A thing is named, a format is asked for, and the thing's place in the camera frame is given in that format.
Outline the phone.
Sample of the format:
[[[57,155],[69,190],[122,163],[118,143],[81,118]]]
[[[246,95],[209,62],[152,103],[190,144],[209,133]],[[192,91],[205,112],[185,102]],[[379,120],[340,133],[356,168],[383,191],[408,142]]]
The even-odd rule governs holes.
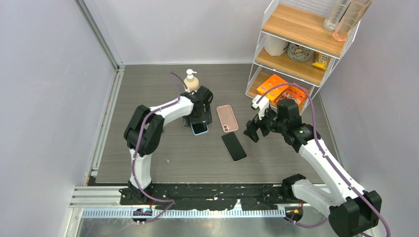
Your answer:
[[[205,134],[205,133],[207,133],[209,131],[208,125],[205,122],[191,124],[190,127],[192,129],[192,133],[195,136],[199,136],[199,135]]]

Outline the pink phone case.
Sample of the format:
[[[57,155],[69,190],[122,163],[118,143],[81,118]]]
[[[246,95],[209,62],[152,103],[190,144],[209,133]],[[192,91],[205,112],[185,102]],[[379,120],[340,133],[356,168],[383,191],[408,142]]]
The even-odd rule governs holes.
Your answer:
[[[239,129],[233,109],[230,105],[223,105],[216,108],[222,130],[225,133],[234,132]]]

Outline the black smartphone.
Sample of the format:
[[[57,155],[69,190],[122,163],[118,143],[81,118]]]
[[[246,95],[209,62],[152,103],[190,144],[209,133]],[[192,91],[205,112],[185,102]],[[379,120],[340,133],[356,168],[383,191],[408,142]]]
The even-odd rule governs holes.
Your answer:
[[[222,135],[221,139],[233,162],[239,162],[247,157],[244,148],[234,132]]]

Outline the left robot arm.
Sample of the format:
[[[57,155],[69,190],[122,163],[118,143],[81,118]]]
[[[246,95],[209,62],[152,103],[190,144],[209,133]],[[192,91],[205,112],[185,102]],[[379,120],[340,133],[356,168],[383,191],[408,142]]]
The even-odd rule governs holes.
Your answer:
[[[165,104],[155,107],[140,105],[136,108],[124,131],[124,139],[131,156],[131,177],[128,188],[139,204],[147,204],[152,192],[148,188],[151,181],[151,157],[157,149],[164,127],[181,118],[185,127],[194,135],[208,132],[212,122],[210,104],[213,93],[200,86],[197,91],[184,92]]]

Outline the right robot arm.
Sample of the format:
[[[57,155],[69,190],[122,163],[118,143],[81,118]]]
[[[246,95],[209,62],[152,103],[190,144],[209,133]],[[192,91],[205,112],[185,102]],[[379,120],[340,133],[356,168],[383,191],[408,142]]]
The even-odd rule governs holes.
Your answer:
[[[244,134],[254,142],[270,132],[280,133],[284,141],[314,168],[328,191],[313,185],[301,174],[282,181],[281,194],[287,202],[304,201],[322,213],[339,237],[362,234],[379,222],[382,199],[376,191],[366,191],[327,150],[320,134],[302,122],[299,107],[292,99],[283,99],[273,110],[265,96],[252,100],[257,115],[246,124]]]

